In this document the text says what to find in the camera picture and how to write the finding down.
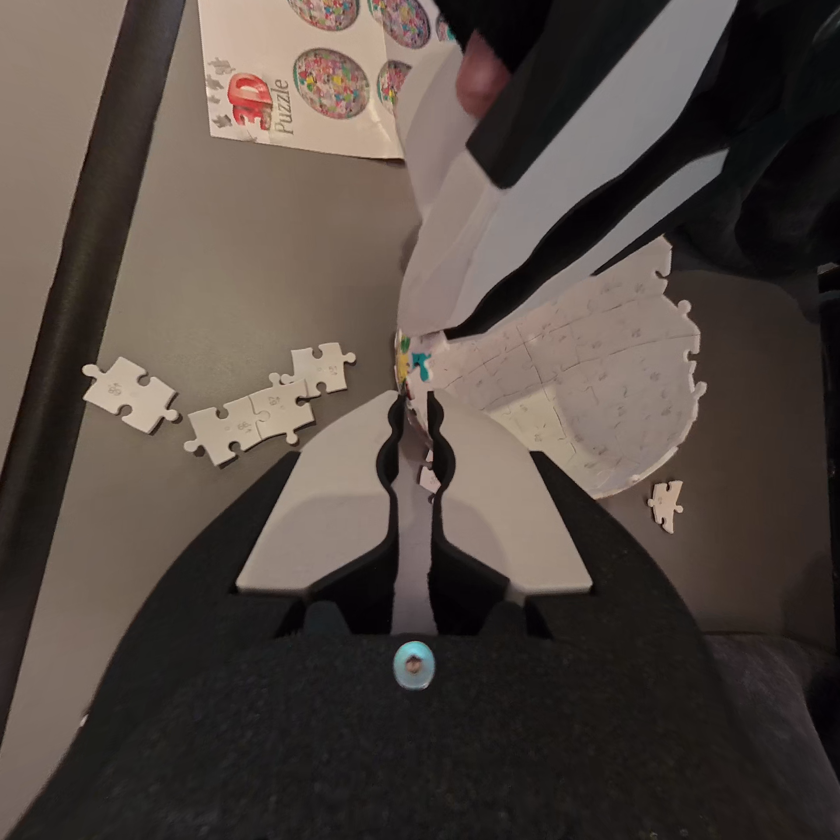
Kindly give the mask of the white joined puzzle piece pair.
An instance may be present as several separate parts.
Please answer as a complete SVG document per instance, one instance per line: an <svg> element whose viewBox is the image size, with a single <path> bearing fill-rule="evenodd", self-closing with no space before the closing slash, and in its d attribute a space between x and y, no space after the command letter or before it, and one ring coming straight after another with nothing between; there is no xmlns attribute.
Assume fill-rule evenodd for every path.
<svg viewBox="0 0 840 840"><path fill-rule="evenodd" d="M270 387L223 405L190 413L193 439L184 450L199 450L214 466L221 466L264 440L282 436L290 446L299 443L298 429L315 422L305 381L284 384L278 374L269 377Z"/></svg>

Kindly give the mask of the person's right hand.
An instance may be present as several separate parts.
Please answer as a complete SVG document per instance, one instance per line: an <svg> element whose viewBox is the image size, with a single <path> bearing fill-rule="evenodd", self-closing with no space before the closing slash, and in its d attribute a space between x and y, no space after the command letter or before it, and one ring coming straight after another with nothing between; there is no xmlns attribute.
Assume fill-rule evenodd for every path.
<svg viewBox="0 0 840 840"><path fill-rule="evenodd" d="M461 108L482 120L508 84L511 73L479 31L469 37L455 80Z"/></svg>

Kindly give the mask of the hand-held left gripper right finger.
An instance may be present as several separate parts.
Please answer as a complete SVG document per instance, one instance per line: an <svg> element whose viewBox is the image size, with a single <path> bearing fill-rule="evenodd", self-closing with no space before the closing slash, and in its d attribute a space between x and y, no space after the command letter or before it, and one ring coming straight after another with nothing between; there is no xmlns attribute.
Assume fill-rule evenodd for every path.
<svg viewBox="0 0 840 840"><path fill-rule="evenodd" d="M427 398L434 494L429 601L442 635L474 635L492 610L588 595L593 580L531 451L446 392Z"/></svg>

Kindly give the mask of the colourful puzzle ball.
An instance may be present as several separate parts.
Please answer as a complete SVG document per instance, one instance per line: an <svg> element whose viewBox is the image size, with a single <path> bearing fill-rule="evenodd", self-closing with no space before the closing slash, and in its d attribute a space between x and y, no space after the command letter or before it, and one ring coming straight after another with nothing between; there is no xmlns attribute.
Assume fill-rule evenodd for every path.
<svg viewBox="0 0 840 840"><path fill-rule="evenodd" d="M706 390L690 303L665 291L659 237L524 317L474 339L395 335L395 379L427 431L427 393L447 392L543 452L593 498L670 460Z"/></svg>

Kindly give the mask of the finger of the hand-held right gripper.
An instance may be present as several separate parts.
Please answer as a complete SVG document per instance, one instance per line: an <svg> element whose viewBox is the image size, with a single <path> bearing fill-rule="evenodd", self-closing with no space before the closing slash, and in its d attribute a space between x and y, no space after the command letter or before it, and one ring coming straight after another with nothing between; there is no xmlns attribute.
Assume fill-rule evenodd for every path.
<svg viewBox="0 0 840 840"><path fill-rule="evenodd" d="M538 140L532 163L572 119L593 119L612 124L623 120L638 125L649 120L654 137L672 126L687 105L711 51L732 15L729 1L670 1L654 13L650 24L642 25L635 45L620 48L619 60L603 81L584 94L582 105L550 129L546 140ZM465 230L479 212L469 204L480 192L466 164L465 174L454 174L458 160L471 151L479 166L499 188L513 187L524 175L513 176L513 184L501 185L500 175L490 175L490 163L480 162L480 153L468 147L478 141L479 129L490 129L490 111L477 121L460 106L455 80L463 49L457 45L428 56L408 74L398 95L396 127L402 142L407 173L422 222L413 252L407 262L397 311L397 326L405 333L453 333L453 306L463 283L457 267L464 268L469 247ZM512 93L508 84L493 106L501 109L501 120L510 117L501 100ZM503 140L501 129L490 129L493 140Z"/></svg>
<svg viewBox="0 0 840 840"><path fill-rule="evenodd" d="M634 252L724 169L726 141L680 120L655 138L649 124L572 119L508 189L461 155L453 173L471 164L480 192L456 268L454 338L488 333Z"/></svg>

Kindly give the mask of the folded puzzle instruction leaflet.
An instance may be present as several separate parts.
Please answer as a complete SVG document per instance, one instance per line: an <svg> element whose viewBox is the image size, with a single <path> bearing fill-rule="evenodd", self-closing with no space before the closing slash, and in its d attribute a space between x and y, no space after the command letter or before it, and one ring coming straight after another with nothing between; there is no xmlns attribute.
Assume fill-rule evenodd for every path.
<svg viewBox="0 0 840 840"><path fill-rule="evenodd" d="M396 104L455 42L431 1L200 1L208 128L217 139L401 160Z"/></svg>

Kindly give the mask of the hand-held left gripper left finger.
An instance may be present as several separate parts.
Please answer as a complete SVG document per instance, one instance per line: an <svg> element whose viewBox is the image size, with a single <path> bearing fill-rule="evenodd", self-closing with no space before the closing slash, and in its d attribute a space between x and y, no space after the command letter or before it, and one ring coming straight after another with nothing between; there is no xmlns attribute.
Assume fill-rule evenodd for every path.
<svg viewBox="0 0 840 840"><path fill-rule="evenodd" d="M243 569L240 592L333 602L356 634L392 630L404 399L386 391L308 442Z"/></svg>

